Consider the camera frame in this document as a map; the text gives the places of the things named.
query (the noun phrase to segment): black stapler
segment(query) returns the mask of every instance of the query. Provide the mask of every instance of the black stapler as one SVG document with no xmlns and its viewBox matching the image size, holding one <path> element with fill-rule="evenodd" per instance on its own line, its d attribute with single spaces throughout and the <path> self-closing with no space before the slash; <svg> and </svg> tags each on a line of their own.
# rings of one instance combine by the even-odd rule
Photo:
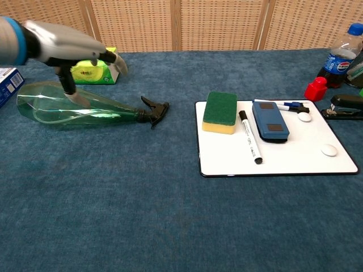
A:
<svg viewBox="0 0 363 272">
<path fill-rule="evenodd" d="M 325 119 L 363 120 L 363 97 L 358 95 L 335 95 L 330 109 L 322 110 Z"/>
</svg>

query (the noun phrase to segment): whiteboard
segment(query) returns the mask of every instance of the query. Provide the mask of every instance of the whiteboard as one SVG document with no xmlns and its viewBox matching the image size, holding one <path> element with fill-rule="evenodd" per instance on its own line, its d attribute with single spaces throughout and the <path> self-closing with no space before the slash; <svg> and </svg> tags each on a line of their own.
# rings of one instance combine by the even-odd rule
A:
<svg viewBox="0 0 363 272">
<path fill-rule="evenodd" d="M 200 173 L 205 177 L 253 176 L 253 175 L 332 175 L 357 174 L 358 167 L 346 152 L 332 129 L 326 123 L 315 104 L 309 100 L 299 101 L 310 109 L 312 120 L 303 122 L 295 112 L 281 110 L 290 131 L 285 143 L 268 143 L 258 133 L 252 101 L 238 101 L 234 134 L 221 134 L 202 130 L 206 101 L 195 103 Z M 256 164 L 248 148 L 242 129 L 239 111 L 246 111 L 248 121 L 263 158 Z M 337 155 L 322 153 L 324 144 L 333 145 Z"/>
</svg>

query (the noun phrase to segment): robotic hand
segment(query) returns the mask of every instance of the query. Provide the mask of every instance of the robotic hand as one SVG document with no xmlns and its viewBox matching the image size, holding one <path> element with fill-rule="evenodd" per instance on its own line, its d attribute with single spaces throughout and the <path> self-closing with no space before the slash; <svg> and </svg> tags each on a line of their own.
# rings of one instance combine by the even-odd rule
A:
<svg viewBox="0 0 363 272">
<path fill-rule="evenodd" d="M 24 65 L 29 58 L 54 67 L 65 95 L 80 105 L 87 105 L 88 101 L 76 92 L 70 72 L 79 61 L 90 60 L 96 65 L 97 60 L 101 60 L 115 65 L 123 75 L 128 72 L 118 54 L 81 31 L 33 20 L 21 25 L 14 19 L 0 17 L 0 65 Z"/>
</svg>

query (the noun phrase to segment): tissue box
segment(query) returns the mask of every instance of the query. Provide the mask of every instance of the tissue box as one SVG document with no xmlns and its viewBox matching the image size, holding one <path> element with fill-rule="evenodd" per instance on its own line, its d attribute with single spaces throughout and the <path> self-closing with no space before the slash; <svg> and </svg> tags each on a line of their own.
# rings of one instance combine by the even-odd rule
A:
<svg viewBox="0 0 363 272">
<path fill-rule="evenodd" d="M 17 68 L 0 68 L 0 108 L 24 85 Z"/>
<path fill-rule="evenodd" d="M 117 54 L 116 47 L 106 49 Z M 100 60 L 96 66 L 91 61 L 80 61 L 71 68 L 71 73 L 76 84 L 115 84 L 119 77 L 114 65 L 108 66 Z"/>
</svg>

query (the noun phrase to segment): bottle label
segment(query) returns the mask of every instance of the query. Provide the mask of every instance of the bottle label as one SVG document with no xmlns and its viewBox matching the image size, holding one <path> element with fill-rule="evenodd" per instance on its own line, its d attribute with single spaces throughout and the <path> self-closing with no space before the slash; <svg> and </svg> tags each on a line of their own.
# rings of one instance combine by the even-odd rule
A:
<svg viewBox="0 0 363 272">
<path fill-rule="evenodd" d="M 336 55 L 329 54 L 324 69 L 332 74 L 344 75 L 352 61 L 352 59 L 340 58 Z"/>
</svg>

